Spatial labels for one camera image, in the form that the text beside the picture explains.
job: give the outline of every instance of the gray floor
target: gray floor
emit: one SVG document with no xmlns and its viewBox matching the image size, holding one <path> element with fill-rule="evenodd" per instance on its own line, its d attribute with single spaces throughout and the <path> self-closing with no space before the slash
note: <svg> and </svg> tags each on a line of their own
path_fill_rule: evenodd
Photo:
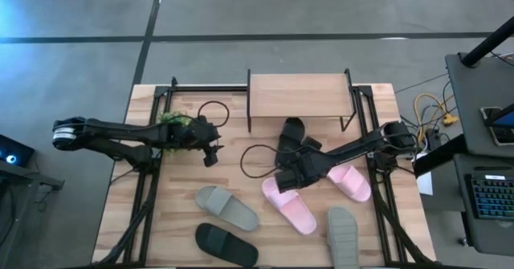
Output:
<svg viewBox="0 0 514 269">
<path fill-rule="evenodd" d="M 142 36 L 153 0 L 0 0 L 0 37 Z M 161 0 L 155 35 L 493 31 L 512 16 L 512 0 Z M 401 89 L 445 71 L 444 55 L 481 39 L 153 43 L 143 84 L 245 82 L 255 72 L 339 72 L 356 83 Z M 32 208 L 16 268 L 86 264 L 92 256 L 112 162 L 51 146 L 54 120 L 71 116 L 122 121 L 140 43 L 0 44 L 0 133 L 39 151 L 41 170 L 66 179 L 45 212 Z M 514 50 L 508 40 L 497 52 Z M 440 94 L 447 77 L 397 94 L 414 120 L 421 92 Z M 429 104 L 424 100 L 421 105 Z M 450 101 L 449 107 L 455 104 Z M 447 130 L 459 133 L 456 125 Z M 462 222 L 426 211 L 439 261 L 510 268 L 514 258 L 460 247 Z"/>
</svg>

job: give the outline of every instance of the pink slide sandal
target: pink slide sandal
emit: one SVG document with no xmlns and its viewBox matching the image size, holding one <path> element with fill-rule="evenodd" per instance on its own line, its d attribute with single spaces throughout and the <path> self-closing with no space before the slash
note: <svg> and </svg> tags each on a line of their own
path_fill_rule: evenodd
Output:
<svg viewBox="0 0 514 269">
<path fill-rule="evenodd" d="M 371 195 L 368 181 L 353 165 L 335 166 L 328 172 L 327 178 L 354 201 L 366 202 Z"/>
<path fill-rule="evenodd" d="M 316 229 L 316 220 L 295 190 L 279 193 L 274 177 L 263 182 L 266 199 L 295 227 L 300 234 L 311 234 Z"/>
</svg>

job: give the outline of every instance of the gray slipper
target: gray slipper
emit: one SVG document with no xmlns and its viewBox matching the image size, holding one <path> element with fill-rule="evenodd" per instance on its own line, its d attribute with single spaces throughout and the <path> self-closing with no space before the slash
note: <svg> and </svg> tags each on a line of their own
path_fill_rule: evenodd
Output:
<svg viewBox="0 0 514 269">
<path fill-rule="evenodd" d="M 327 242 L 335 269 L 358 269 L 359 249 L 357 222 L 345 208 L 328 210 Z"/>
<path fill-rule="evenodd" d="M 200 208 L 243 230 L 255 230 L 259 225 L 259 216 L 222 187 L 203 187 L 196 192 L 194 199 Z"/>
</svg>

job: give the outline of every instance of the slipper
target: slipper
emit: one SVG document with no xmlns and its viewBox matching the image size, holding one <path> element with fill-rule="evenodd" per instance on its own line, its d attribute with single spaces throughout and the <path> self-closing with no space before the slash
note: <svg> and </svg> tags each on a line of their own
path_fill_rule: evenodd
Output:
<svg viewBox="0 0 514 269">
<path fill-rule="evenodd" d="M 282 128 L 279 137 L 280 152 L 294 151 L 302 146 L 304 139 L 305 126 L 301 119 L 297 117 L 288 117 Z M 275 156 L 275 165 L 281 169 L 291 160 L 295 159 L 294 153 L 277 153 Z"/>
<path fill-rule="evenodd" d="M 259 226 L 257 213 L 222 187 L 203 187 L 196 192 L 194 200 L 200 208 L 243 230 L 251 231 Z"/>
<path fill-rule="evenodd" d="M 371 196 L 371 187 L 368 181 L 352 165 L 333 167 L 328 172 L 327 178 L 354 201 L 366 202 Z"/>
<path fill-rule="evenodd" d="M 316 229 L 316 220 L 296 190 L 279 192 L 274 177 L 263 182 L 266 199 L 291 223 L 300 234 L 311 234 Z"/>
<path fill-rule="evenodd" d="M 359 269 L 357 222 L 343 207 L 328 210 L 327 243 L 334 269 Z"/>
<path fill-rule="evenodd" d="M 243 267 L 253 267 L 259 252 L 255 246 L 212 224 L 202 223 L 194 234 L 198 247 L 209 255 Z"/>
</svg>

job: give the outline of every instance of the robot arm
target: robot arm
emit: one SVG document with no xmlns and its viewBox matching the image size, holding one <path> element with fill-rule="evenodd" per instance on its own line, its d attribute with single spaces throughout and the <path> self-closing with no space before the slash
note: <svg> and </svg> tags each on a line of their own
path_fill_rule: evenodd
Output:
<svg viewBox="0 0 514 269">
<path fill-rule="evenodd" d="M 396 121 L 330 152 L 323 153 L 320 148 L 319 142 L 307 137 L 296 158 L 279 164 L 282 171 L 275 174 L 275 179 L 280 193 L 312 185 L 326 177 L 332 167 L 367 153 L 382 152 L 392 157 L 412 153 L 416 142 L 405 124 Z"/>
<path fill-rule="evenodd" d="M 204 116 L 190 118 L 188 124 L 170 122 L 147 126 L 118 124 L 96 119 L 73 117 L 54 123 L 53 145 L 60 150 L 90 149 L 103 153 L 115 161 L 127 160 L 134 169 L 151 164 L 152 148 L 203 150 L 204 164 L 210 167 L 218 162 L 216 152 L 222 145 L 210 145 L 221 136 L 217 128 Z M 129 146 L 117 141 L 139 141 L 143 145 Z"/>
</svg>

